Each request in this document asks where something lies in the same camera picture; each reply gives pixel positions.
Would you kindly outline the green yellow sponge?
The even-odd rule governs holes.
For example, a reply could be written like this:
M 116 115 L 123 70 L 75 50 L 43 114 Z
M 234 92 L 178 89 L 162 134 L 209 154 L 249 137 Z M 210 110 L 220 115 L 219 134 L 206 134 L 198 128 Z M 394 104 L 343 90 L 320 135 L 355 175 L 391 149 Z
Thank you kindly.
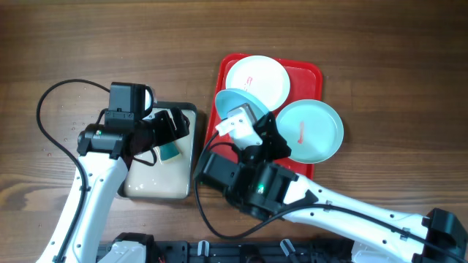
M 174 142 L 159 146 L 159 157 L 161 162 L 168 162 L 180 155 L 180 152 Z

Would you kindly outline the pale green plate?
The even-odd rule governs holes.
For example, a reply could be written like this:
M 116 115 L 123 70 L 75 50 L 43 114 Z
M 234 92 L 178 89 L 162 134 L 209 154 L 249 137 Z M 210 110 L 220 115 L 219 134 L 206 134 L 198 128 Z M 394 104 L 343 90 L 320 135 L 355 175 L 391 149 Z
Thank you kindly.
M 302 99 L 287 105 L 276 117 L 280 135 L 291 149 L 289 159 L 317 164 L 332 157 L 344 139 L 339 114 L 328 104 Z

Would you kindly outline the light blue plate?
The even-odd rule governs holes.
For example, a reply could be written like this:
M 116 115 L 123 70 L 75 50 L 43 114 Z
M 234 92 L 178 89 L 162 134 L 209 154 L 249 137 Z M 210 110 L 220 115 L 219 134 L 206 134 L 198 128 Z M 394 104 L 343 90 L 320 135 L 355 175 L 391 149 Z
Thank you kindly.
M 236 88 L 228 88 L 218 92 L 215 96 L 214 104 L 217 114 L 222 120 L 227 118 L 229 111 L 242 104 L 249 105 L 256 119 L 260 119 L 270 112 L 257 97 Z

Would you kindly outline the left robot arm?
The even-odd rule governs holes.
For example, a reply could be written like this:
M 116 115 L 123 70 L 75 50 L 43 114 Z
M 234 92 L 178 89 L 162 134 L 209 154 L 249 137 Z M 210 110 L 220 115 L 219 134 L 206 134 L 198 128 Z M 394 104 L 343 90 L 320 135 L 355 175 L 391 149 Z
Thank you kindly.
M 79 172 L 72 184 L 57 227 L 38 262 L 159 262 L 162 256 L 152 235 L 123 233 L 99 259 L 98 252 L 110 206 L 129 169 L 123 159 L 111 159 L 106 153 L 88 153 L 78 159 L 90 178 L 78 222 L 69 241 L 65 228 L 72 224 L 72 210 L 78 207 L 82 193 Z

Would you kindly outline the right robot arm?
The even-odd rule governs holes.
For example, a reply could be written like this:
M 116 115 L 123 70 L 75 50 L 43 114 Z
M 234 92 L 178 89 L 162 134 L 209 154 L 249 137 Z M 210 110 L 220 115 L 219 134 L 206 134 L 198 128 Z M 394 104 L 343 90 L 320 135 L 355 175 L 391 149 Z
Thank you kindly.
M 467 231 L 454 214 L 400 213 L 337 194 L 276 163 L 290 154 L 272 113 L 222 116 L 197 163 L 195 182 L 261 221 L 237 238 L 283 219 L 353 240 L 354 262 L 467 261 Z

